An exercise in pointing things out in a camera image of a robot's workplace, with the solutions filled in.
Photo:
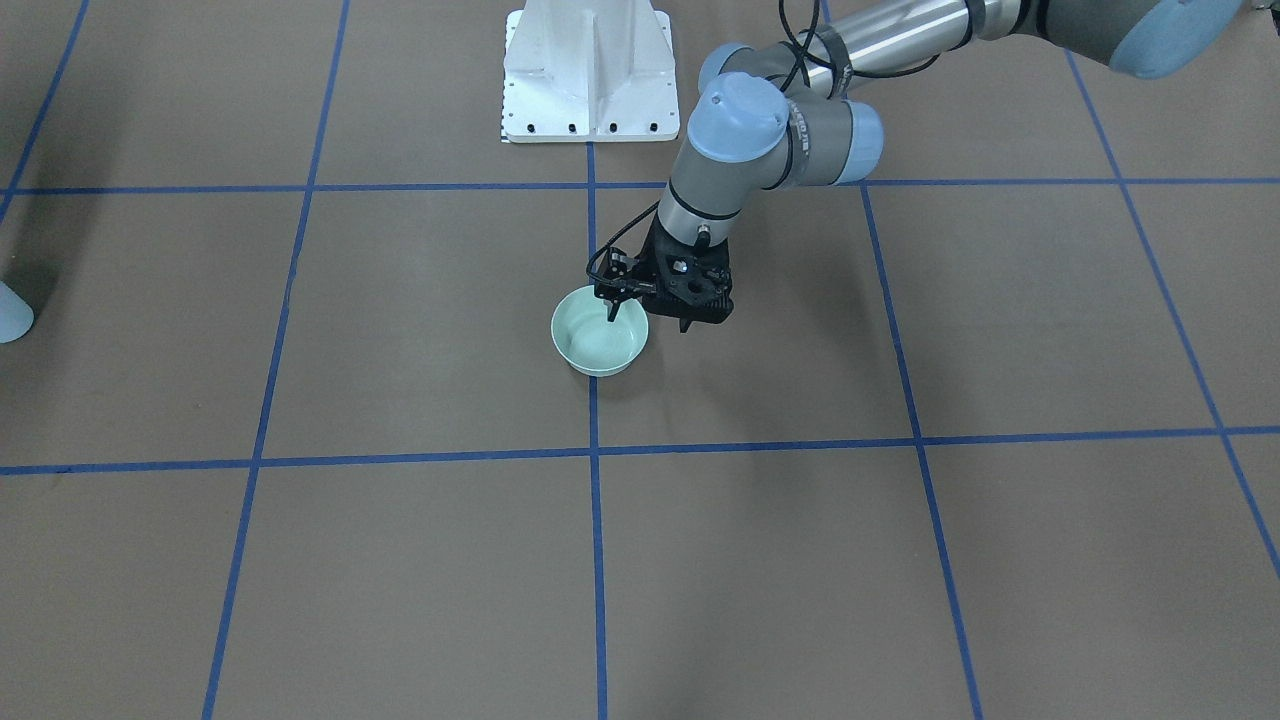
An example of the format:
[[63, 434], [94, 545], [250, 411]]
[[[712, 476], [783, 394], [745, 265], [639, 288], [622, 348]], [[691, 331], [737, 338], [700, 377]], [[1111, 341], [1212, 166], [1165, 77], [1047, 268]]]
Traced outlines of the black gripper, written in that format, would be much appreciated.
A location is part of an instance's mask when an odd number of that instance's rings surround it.
[[640, 293], [646, 313], [678, 319], [680, 334], [692, 323], [721, 324], [733, 310], [727, 241], [701, 247], [680, 242], [653, 222], [634, 259], [603, 255], [594, 265], [595, 296], [614, 322], [622, 304]]

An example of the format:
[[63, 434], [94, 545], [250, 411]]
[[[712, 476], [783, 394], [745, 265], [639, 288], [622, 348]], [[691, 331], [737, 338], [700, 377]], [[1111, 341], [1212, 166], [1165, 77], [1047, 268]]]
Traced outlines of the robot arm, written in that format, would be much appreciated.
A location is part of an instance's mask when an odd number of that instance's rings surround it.
[[929, 69], [966, 45], [1030, 36], [1110, 70], [1158, 79], [1199, 56], [1238, 1], [878, 1], [805, 29], [781, 19], [769, 47], [726, 44], [698, 76], [698, 102], [636, 254], [605, 241], [586, 272], [607, 324], [628, 307], [719, 324], [733, 310], [730, 238], [756, 192], [867, 178], [884, 147], [863, 85]]

